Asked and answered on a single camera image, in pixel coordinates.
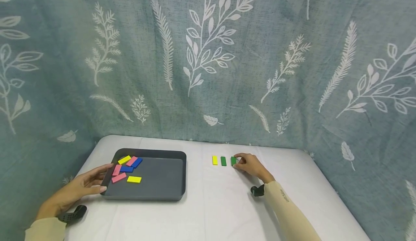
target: arm sleeve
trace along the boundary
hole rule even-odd
[[[39,219],[26,230],[25,241],[63,241],[66,223],[57,218]]]
[[[276,181],[265,184],[265,197],[276,213],[287,241],[321,241],[302,211]]]

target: tabletop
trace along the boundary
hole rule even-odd
[[[121,148],[178,150],[187,155],[186,192],[179,202],[83,198],[81,222],[67,227],[66,241],[284,241],[278,221],[262,197],[250,194],[257,179],[212,156],[256,154],[309,219],[322,241],[369,241],[358,222],[303,151],[109,135],[79,171],[111,162]]]

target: hand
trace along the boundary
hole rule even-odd
[[[273,175],[261,164],[257,156],[247,153],[238,153],[234,157],[241,157],[240,161],[233,165],[234,168],[243,170],[252,176],[262,180],[265,184],[274,181]]]
[[[58,216],[67,211],[77,200],[85,195],[104,192],[107,189],[106,186],[93,186],[101,185],[105,173],[112,166],[113,164],[102,165],[78,175],[42,204],[36,220]]]

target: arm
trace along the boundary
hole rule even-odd
[[[59,221],[56,216],[67,211],[85,195],[104,192],[107,187],[93,186],[102,183],[106,171],[112,166],[103,165],[81,174],[53,194],[42,204],[35,222],[26,230],[25,241],[63,241],[66,223]]]
[[[258,177],[265,184],[265,197],[279,219],[287,241],[321,241],[302,211],[292,202],[282,186],[274,180],[255,155],[236,154],[241,157],[234,167]]]

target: rectangular block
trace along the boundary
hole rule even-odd
[[[215,155],[212,157],[212,164],[213,165],[218,165],[218,159]]]
[[[232,156],[231,157],[231,166],[235,165],[236,163],[237,163],[237,159],[234,156]]]
[[[137,157],[136,156],[133,156],[127,163],[126,163],[126,165],[127,166],[131,166],[135,161],[137,160]]]
[[[135,162],[133,162],[133,164],[131,165],[132,168],[136,168],[141,162],[143,161],[142,158],[138,158]]]
[[[127,178],[127,182],[128,183],[140,183],[142,181],[141,177],[136,177],[136,176],[129,176]]]
[[[121,165],[116,165],[116,167],[113,170],[113,176],[117,176],[120,174]]]
[[[120,172],[133,172],[134,168],[130,166],[123,165],[120,169]]]
[[[227,161],[225,160],[224,156],[221,156],[221,165],[222,166],[227,166]]]
[[[126,178],[126,177],[127,177],[127,175],[126,175],[126,173],[124,172],[124,173],[119,174],[119,175],[117,175],[117,176],[115,176],[115,177],[112,177],[112,178],[111,178],[111,181],[112,181],[113,183],[116,183],[117,181],[123,180],[123,179],[124,179],[124,178]]]
[[[128,162],[131,159],[131,157],[128,155],[120,160],[118,160],[118,164],[122,165],[125,164],[126,162]]]

